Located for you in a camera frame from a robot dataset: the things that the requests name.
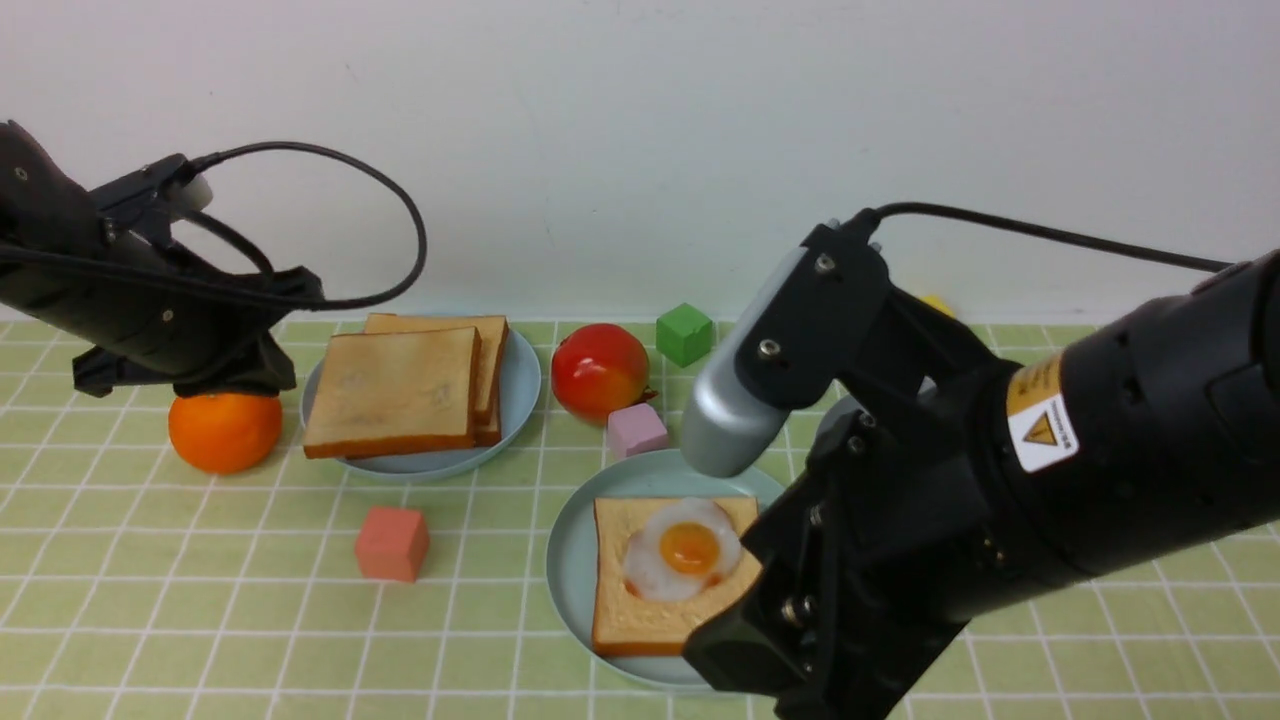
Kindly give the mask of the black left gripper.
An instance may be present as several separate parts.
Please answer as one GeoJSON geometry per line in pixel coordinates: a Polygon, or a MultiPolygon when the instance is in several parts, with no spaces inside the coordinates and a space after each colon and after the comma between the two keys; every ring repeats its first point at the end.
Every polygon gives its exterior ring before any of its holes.
{"type": "Polygon", "coordinates": [[[92,343],[73,361],[77,391],[170,386],[196,395],[278,396],[297,386],[294,364],[271,328],[289,307],[215,300],[105,274],[74,275],[72,331],[92,343]]]}

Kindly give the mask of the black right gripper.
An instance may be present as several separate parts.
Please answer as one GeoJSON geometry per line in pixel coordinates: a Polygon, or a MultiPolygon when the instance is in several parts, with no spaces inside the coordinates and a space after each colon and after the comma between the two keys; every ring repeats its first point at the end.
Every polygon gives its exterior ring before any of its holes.
{"type": "Polygon", "coordinates": [[[974,618],[1006,605],[986,434],[859,413],[748,533],[762,571],[682,656],[714,689],[782,719],[884,719],[974,618]]]}

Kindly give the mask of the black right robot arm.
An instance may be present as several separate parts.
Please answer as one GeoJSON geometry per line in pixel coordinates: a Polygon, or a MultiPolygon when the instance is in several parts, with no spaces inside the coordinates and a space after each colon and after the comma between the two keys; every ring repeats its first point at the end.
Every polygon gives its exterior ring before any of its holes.
{"type": "Polygon", "coordinates": [[[1277,519],[1275,252],[1019,366],[878,254],[800,250],[698,379],[687,462],[737,473],[833,383],[762,574],[682,652],[782,719],[886,717],[973,620],[1277,519]]]}

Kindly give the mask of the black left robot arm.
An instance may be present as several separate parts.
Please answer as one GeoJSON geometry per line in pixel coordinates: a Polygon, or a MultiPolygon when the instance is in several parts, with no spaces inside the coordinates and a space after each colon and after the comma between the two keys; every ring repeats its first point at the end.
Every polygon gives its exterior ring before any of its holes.
{"type": "Polygon", "coordinates": [[[177,222],[215,229],[205,214],[212,191],[186,156],[87,190],[6,120],[1,172],[3,305],[90,345],[72,363],[77,391],[101,398],[170,386],[180,397],[275,397],[294,388],[294,364],[271,331],[291,302],[323,297],[320,281],[303,268],[273,269],[244,241],[237,249],[257,266],[250,274],[223,272],[178,242],[177,222]],[[227,290],[274,293],[285,305],[244,304],[227,290]]]}

